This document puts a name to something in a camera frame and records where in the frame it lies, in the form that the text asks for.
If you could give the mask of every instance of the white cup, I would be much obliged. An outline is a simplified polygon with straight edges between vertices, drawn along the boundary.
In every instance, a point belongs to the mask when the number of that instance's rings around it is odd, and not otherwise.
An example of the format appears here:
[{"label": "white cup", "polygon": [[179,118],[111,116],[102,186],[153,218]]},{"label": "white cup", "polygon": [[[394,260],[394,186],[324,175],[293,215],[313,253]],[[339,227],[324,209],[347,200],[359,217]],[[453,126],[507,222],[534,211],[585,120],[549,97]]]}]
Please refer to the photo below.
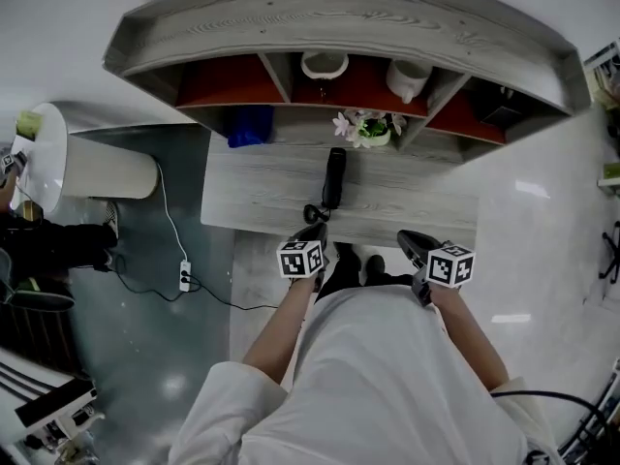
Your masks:
[{"label": "white cup", "polygon": [[433,66],[425,62],[392,60],[387,69],[387,87],[404,104],[410,104],[421,93],[432,71]]},{"label": "white cup", "polygon": [[336,79],[349,67],[349,55],[330,51],[304,51],[301,70],[311,79]]}]

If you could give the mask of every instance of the gray floor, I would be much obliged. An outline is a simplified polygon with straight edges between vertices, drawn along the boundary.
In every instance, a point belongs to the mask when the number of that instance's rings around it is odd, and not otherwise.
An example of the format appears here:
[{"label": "gray floor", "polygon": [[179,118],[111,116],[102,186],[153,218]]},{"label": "gray floor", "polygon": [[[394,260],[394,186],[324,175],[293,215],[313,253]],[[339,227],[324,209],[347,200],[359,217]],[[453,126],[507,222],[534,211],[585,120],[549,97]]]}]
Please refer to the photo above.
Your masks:
[{"label": "gray floor", "polygon": [[[193,127],[152,134],[90,135],[154,155],[162,164],[170,213],[193,264],[193,273],[224,300],[231,297],[234,231],[200,223],[208,132]],[[164,212],[161,186],[144,201],[121,201],[121,243],[127,281],[135,289],[177,292],[182,255]],[[63,200],[50,217],[63,224],[103,220],[101,201]],[[113,273],[72,273],[78,348],[107,419],[92,430],[102,463],[167,462],[171,440],[202,385],[208,368],[229,355],[228,307],[205,292],[165,303],[135,295]]]}]

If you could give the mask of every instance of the white sleeve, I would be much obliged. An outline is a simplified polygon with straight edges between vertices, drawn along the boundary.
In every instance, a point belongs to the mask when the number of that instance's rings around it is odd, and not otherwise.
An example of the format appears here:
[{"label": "white sleeve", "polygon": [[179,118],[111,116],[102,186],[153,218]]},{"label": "white sleeve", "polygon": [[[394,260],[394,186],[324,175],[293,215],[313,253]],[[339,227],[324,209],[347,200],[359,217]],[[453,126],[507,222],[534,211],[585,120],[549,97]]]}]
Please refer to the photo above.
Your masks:
[{"label": "white sleeve", "polygon": [[211,367],[170,449],[169,464],[235,462],[241,437],[285,400],[287,392],[260,370],[227,361]]},{"label": "white sleeve", "polygon": [[[517,377],[491,391],[519,391],[525,390],[527,386],[522,377]],[[508,414],[508,416],[521,429],[530,445],[531,449],[544,450],[554,458],[553,462],[558,462],[560,456],[557,454],[557,445],[551,426],[547,422],[541,407],[536,401],[536,396],[515,395],[502,396],[496,398],[495,402]]]}]

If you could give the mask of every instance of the forearm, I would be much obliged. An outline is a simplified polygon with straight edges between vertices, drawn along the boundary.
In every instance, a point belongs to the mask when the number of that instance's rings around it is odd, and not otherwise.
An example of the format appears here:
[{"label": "forearm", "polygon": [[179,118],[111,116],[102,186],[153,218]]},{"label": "forearm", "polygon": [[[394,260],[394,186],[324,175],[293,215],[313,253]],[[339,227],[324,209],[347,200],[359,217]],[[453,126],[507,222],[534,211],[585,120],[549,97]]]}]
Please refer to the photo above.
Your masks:
[{"label": "forearm", "polygon": [[11,210],[11,200],[16,191],[16,179],[16,171],[12,170],[7,177],[7,182],[4,187],[0,189],[0,213],[7,213]]},{"label": "forearm", "polygon": [[456,294],[438,308],[449,338],[484,386],[491,391],[506,383],[510,379],[506,365],[460,295]]},{"label": "forearm", "polygon": [[277,384],[282,382],[293,357],[314,281],[311,277],[293,283],[243,359],[243,363],[258,368]]}]

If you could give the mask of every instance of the shelf compartment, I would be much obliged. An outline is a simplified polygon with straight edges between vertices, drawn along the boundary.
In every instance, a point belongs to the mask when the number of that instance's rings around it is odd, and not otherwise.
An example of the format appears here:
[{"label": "shelf compartment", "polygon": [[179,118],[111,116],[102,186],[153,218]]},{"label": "shelf compartment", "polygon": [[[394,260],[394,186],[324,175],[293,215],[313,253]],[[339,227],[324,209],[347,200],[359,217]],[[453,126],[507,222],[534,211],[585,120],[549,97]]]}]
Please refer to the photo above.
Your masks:
[{"label": "shelf compartment", "polygon": [[483,124],[474,116],[474,110],[466,91],[457,92],[426,127],[475,140],[506,144],[506,135],[501,129],[490,124]]},{"label": "shelf compartment", "polygon": [[321,81],[306,76],[296,60],[292,102],[302,106],[371,109],[425,117],[428,108],[424,92],[410,104],[403,104],[386,84],[388,67],[386,58],[349,55],[349,67],[342,76]]},{"label": "shelf compartment", "polygon": [[176,106],[282,104],[285,100],[256,54],[186,64]]}]

